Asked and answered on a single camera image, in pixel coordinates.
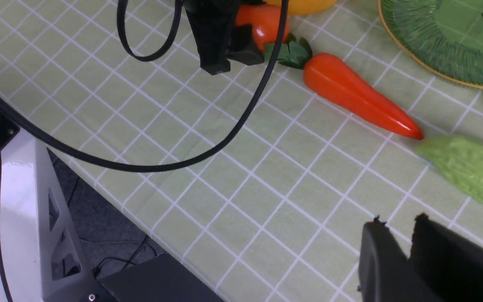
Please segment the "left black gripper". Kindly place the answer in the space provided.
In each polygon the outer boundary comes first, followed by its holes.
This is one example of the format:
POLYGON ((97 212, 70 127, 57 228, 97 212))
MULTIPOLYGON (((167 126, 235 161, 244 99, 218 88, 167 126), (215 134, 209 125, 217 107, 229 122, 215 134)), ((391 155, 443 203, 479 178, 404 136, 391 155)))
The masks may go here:
POLYGON ((183 7, 200 56, 200 68, 215 76, 231 70, 230 60, 247 66, 264 63, 251 25, 236 26, 241 5, 263 5, 262 0, 184 0, 183 7))

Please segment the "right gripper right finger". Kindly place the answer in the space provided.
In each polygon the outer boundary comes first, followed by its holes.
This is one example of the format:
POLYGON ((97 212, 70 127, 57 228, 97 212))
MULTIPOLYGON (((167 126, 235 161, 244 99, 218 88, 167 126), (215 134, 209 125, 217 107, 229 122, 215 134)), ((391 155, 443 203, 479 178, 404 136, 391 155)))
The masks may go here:
POLYGON ((427 214, 415 218, 409 262, 443 302, 483 302, 483 248, 427 214))

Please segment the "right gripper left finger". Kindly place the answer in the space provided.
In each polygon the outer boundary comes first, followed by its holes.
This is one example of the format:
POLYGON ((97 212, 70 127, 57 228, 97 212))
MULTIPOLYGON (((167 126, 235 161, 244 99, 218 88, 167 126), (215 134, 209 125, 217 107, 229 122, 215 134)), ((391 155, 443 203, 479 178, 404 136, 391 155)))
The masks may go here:
POLYGON ((416 271, 387 222, 379 216, 362 228, 357 275, 357 291, 363 302, 447 301, 416 271))

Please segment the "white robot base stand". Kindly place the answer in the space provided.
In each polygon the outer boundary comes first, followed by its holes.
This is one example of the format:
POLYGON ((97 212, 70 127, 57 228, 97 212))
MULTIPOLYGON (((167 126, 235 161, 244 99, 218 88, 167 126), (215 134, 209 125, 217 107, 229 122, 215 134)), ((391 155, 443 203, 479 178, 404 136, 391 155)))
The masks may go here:
MULTIPOLYGON (((99 302, 45 144, 17 130, 1 150, 0 252, 12 302, 99 302)), ((0 275, 0 302, 7 296, 0 275)))

